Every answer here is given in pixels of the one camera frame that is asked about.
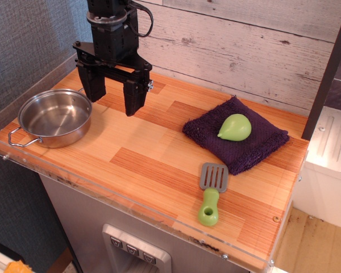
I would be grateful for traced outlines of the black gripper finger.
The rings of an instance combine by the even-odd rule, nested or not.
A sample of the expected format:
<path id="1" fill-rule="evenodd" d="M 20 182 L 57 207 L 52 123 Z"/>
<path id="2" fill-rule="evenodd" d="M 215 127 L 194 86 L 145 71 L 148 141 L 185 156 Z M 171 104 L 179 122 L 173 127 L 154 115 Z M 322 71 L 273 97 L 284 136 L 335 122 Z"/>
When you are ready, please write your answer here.
<path id="1" fill-rule="evenodd" d="M 104 75 L 98 71 L 97 67 L 77 64 L 77 69 L 87 98 L 91 102 L 100 100 L 106 94 Z"/>
<path id="2" fill-rule="evenodd" d="M 147 89 L 134 81 L 126 81 L 123 86 L 126 116 L 133 116 L 145 104 Z"/>

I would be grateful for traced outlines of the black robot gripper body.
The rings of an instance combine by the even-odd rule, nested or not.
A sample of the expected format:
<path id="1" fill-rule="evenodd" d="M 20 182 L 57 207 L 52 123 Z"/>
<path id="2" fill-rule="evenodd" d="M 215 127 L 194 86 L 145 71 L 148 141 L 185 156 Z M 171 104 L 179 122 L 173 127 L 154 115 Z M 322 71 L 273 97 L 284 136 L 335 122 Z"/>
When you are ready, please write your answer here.
<path id="1" fill-rule="evenodd" d="M 91 22 L 92 42 L 76 41 L 77 64 L 97 67 L 105 78 L 120 82 L 134 81 L 147 91 L 152 89 L 152 65 L 138 54 L 139 34 L 136 24 L 125 21 L 116 24 Z"/>

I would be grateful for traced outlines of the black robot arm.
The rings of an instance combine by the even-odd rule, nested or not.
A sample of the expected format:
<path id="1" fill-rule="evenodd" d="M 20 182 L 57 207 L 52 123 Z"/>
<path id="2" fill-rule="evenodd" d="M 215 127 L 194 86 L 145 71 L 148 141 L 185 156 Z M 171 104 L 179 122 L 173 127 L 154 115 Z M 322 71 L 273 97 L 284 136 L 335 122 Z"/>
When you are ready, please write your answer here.
<path id="1" fill-rule="evenodd" d="M 88 1 L 87 21 L 93 41 L 73 44 L 76 66 L 86 96 L 96 102 L 106 94 L 105 79 L 123 84 L 127 116 L 144 106 L 153 82 L 152 65 L 138 54 L 138 11 L 150 10 L 134 1 Z"/>

